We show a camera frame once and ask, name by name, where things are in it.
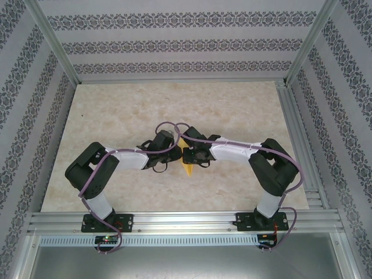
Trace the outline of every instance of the robotic arm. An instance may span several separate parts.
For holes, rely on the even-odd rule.
[[[183,159],[185,164],[197,164],[208,167],[210,161],[231,160],[243,164],[249,164],[260,185],[264,189],[262,198],[254,211],[254,221],[258,227],[264,228],[280,207],[283,193],[293,182],[298,169],[290,161],[282,156],[271,152],[257,150],[255,148],[236,146],[221,143],[205,143],[200,141],[213,142],[234,142],[242,145],[259,146],[288,155],[286,151],[273,139],[267,139],[262,143],[245,144],[243,142],[229,141],[219,135],[211,135],[206,138],[194,127],[190,127],[185,133],[185,142],[190,146],[184,148],[183,152],[179,146],[175,146],[168,152],[159,154],[146,154],[141,151],[162,151],[174,144],[173,135],[169,132],[160,131],[154,140],[144,142],[135,148],[138,152],[116,152],[107,157],[97,171],[94,179],[83,194],[83,198],[90,209],[102,220],[109,224],[115,223],[115,211],[106,199],[103,189],[115,170],[125,169],[149,169],[154,168],[158,163],[168,164],[169,162]],[[79,191],[93,172],[92,165],[96,165],[112,148],[105,148],[100,143],[92,143],[66,170],[65,176],[74,188]]]

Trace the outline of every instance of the black mounting bracket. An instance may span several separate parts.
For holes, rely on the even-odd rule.
[[[121,233],[131,233],[133,227],[133,214],[115,214],[110,222]],[[115,233],[115,231],[99,222],[91,214],[85,214],[81,225],[82,233]]]
[[[266,219],[264,224],[258,224],[255,220],[254,212],[239,212],[235,214],[236,221],[232,224],[237,226],[238,231],[288,231],[288,219],[284,212],[277,212],[270,219]]]

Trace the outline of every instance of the enclosure wall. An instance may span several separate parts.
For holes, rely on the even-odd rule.
[[[74,88],[22,1],[0,2],[0,278],[40,210]]]
[[[327,198],[372,278],[372,1],[339,1],[291,84]]]

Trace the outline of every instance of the beige marble surface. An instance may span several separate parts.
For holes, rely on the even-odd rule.
[[[242,142],[271,137],[294,155],[272,82],[79,85],[42,211],[86,211],[64,172],[91,142],[132,148],[153,139],[155,127],[166,120],[189,123],[207,137]],[[117,171],[105,194],[116,211],[251,210],[262,189],[249,166],[212,162],[208,169],[195,166],[188,177],[181,162],[173,162],[162,174]],[[303,188],[284,204],[307,209]]]

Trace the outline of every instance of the metal corner post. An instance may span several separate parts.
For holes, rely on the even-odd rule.
[[[324,208],[329,209],[326,193],[324,192],[318,169],[306,138],[305,128],[300,121],[301,118],[292,90],[284,84],[284,81],[280,83],[276,82],[276,88],[295,156],[303,168],[306,169],[305,188],[317,189]]]
[[[309,54],[312,46],[315,43],[318,35],[321,32],[321,29],[325,25],[327,19],[331,15],[335,5],[338,1],[337,0],[325,0],[323,6],[321,7],[315,21],[310,28],[309,33],[307,34],[305,40],[303,41],[300,50],[298,51],[295,60],[293,61],[291,67],[288,70],[288,74],[286,76],[286,84],[292,84],[293,81],[296,79],[296,75],[300,70],[303,62],[305,61],[307,55]]]
[[[51,24],[49,23],[46,15],[43,13],[38,0],[24,0],[24,3],[31,13],[32,17],[36,21],[37,26],[40,28],[42,34],[44,35],[49,46],[53,50],[55,56],[57,57],[59,63],[62,65],[64,71],[69,77],[70,82],[76,88],[78,84],[81,84],[81,80],[76,73],[69,57],[65,53],[62,44],[58,40]]]

